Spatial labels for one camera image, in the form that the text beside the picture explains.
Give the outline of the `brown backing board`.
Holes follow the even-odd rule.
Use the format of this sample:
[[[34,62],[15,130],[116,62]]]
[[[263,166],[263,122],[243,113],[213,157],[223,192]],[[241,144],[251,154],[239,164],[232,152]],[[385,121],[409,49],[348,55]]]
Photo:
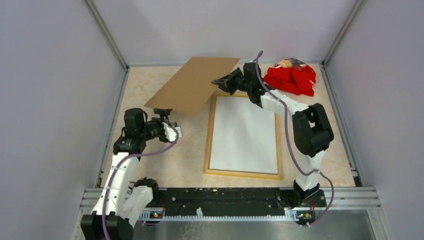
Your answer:
[[[218,88],[213,80],[229,74],[237,57],[191,57],[144,105],[195,116]]]

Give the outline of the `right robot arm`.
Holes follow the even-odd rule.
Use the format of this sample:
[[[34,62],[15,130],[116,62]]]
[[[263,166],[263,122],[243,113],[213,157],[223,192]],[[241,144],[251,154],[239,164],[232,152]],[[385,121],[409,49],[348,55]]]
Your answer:
[[[265,83],[261,73],[258,63],[248,62],[212,84],[230,95],[245,92],[254,105],[284,118],[288,151],[299,174],[293,190],[283,193],[278,202],[290,209],[307,206],[320,189],[321,163],[334,140],[333,129],[323,105],[307,105],[288,97]]]

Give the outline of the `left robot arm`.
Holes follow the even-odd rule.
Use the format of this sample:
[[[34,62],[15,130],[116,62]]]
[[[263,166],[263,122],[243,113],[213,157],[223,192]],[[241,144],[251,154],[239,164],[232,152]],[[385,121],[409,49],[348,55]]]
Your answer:
[[[84,214],[80,227],[87,240],[131,240],[143,210],[160,202],[155,181],[143,179],[130,186],[131,177],[142,157],[159,155],[172,148],[183,136],[176,122],[170,122],[172,109],[154,108],[155,117],[141,108],[124,112],[124,127],[113,144],[112,163],[95,206]]]

